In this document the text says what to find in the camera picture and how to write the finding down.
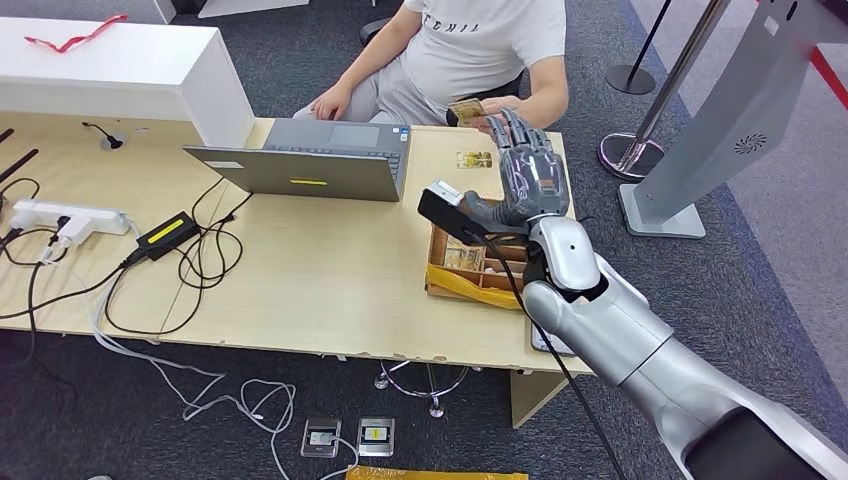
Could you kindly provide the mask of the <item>person's right hand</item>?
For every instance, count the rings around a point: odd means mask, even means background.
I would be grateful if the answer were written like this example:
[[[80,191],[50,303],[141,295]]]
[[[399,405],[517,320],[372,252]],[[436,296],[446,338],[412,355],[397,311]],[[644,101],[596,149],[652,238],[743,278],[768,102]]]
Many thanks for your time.
[[[311,113],[317,120],[339,120],[350,104],[353,87],[337,82],[321,95],[311,105]]]

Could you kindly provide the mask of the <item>person's left hand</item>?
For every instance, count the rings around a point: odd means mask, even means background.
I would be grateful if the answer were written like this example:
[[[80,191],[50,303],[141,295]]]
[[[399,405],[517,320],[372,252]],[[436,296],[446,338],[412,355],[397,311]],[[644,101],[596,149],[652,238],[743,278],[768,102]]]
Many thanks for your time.
[[[507,121],[503,116],[502,111],[504,109],[508,109],[514,113],[518,113],[524,103],[525,101],[523,99],[516,96],[502,96],[483,99],[481,101],[481,106],[484,114],[482,116],[473,117],[469,121],[469,125],[471,128],[475,128],[484,134],[490,135],[492,133],[492,128],[488,118],[497,120],[500,125],[506,127]]]

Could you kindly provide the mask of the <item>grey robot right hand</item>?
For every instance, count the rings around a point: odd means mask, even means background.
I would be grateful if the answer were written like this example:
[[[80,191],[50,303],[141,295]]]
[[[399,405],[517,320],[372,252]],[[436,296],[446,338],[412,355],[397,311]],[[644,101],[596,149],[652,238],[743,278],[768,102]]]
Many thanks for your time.
[[[461,208],[482,224],[524,227],[541,215],[567,213],[570,206],[562,157],[546,133],[509,109],[502,120],[486,121],[499,152],[499,175],[504,198],[493,204],[477,192],[465,192]]]

